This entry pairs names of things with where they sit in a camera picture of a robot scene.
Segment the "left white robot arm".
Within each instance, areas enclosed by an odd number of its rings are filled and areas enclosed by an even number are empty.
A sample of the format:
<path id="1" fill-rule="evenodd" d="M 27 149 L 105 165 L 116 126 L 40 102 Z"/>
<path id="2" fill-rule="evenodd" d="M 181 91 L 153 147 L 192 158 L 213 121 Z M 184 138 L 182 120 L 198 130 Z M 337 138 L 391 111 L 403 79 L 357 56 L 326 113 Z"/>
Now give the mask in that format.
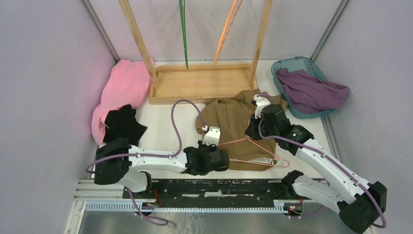
<path id="1" fill-rule="evenodd" d="M 152 195 L 149 171 L 204 176 L 209 172 L 229 169 L 229 156 L 215 145 L 186 147 L 178 152 L 147 150 L 129 144 L 128 138 L 116 139 L 96 151 L 94 183 L 122 185 L 141 198 Z"/>

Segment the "tan brown pleated skirt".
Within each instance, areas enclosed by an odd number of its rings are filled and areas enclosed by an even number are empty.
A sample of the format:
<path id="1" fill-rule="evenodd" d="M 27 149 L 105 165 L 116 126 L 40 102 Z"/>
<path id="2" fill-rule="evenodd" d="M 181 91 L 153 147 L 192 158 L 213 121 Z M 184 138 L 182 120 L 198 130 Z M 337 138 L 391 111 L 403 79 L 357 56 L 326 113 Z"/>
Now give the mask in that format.
<path id="1" fill-rule="evenodd" d="M 250 117 L 255 114 L 251 102 L 259 93 L 259 89 L 245 90 L 233 98 L 208 101 L 195 120 L 195 129 L 200 134 L 204 132 L 204 124 L 220 128 L 219 149 L 227 152 L 231 170 L 265 171 L 272 167 L 289 167 L 288 160 L 275 155 L 277 144 L 274 140 L 257 141 L 245 134 Z"/>

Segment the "pink thin hanger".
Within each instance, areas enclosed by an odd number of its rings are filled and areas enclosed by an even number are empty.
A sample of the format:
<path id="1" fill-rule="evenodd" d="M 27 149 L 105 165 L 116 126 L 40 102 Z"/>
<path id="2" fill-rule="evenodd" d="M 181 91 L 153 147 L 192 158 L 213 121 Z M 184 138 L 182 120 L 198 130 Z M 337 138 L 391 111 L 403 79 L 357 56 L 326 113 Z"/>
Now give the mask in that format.
<path id="1" fill-rule="evenodd" d="M 272 140 L 252 140 L 245 135 L 247 120 L 240 122 L 220 122 L 221 136 L 219 149 L 230 157 L 230 170 L 265 171 L 273 167 L 288 168 L 290 162 L 275 155 L 276 142 Z"/>

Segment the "orange wavy hanger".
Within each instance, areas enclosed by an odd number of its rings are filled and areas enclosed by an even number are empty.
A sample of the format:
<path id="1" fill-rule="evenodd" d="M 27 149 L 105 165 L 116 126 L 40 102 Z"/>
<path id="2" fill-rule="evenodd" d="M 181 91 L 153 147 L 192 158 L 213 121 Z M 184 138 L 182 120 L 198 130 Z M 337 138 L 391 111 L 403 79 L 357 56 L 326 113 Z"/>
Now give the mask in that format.
<path id="1" fill-rule="evenodd" d="M 228 37 L 230 29 L 233 25 L 233 22 L 234 22 L 234 20 L 237 16 L 237 13 L 238 13 L 242 3 L 243 3 L 243 0 L 234 0 L 232 2 L 232 5 L 231 5 L 231 7 L 228 11 L 228 14 L 227 14 L 227 17 L 226 17 L 226 20 L 225 20 L 225 23 L 224 23 L 224 26 L 223 26 L 223 29 L 222 29 L 222 33 L 221 33 L 221 36 L 220 36 L 220 39 L 219 39 L 219 42 L 218 42 L 218 46 L 217 46 L 217 49 L 216 49 L 215 57 L 214 57 L 214 60 L 213 60 L 214 65 L 217 64 L 217 62 L 218 62 L 221 50 L 224 46 L 224 43 L 225 43 L 225 41 Z"/>

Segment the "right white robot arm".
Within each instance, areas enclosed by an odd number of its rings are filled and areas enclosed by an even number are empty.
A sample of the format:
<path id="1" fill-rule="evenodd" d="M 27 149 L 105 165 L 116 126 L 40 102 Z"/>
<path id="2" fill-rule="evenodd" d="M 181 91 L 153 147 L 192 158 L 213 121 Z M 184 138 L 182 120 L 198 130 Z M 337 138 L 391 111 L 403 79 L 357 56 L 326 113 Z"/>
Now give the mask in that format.
<path id="1" fill-rule="evenodd" d="M 324 183 L 294 170 L 282 179 L 281 192 L 288 199 L 296 196 L 314 200 L 339 215 L 353 232 L 364 233 L 374 226 L 384 229 L 387 188 L 379 181 L 370 183 L 332 156 L 301 125 L 291 124 L 284 109 L 268 100 L 252 101 L 255 113 L 245 134 L 253 140 L 273 139 L 283 150 L 316 170 Z"/>

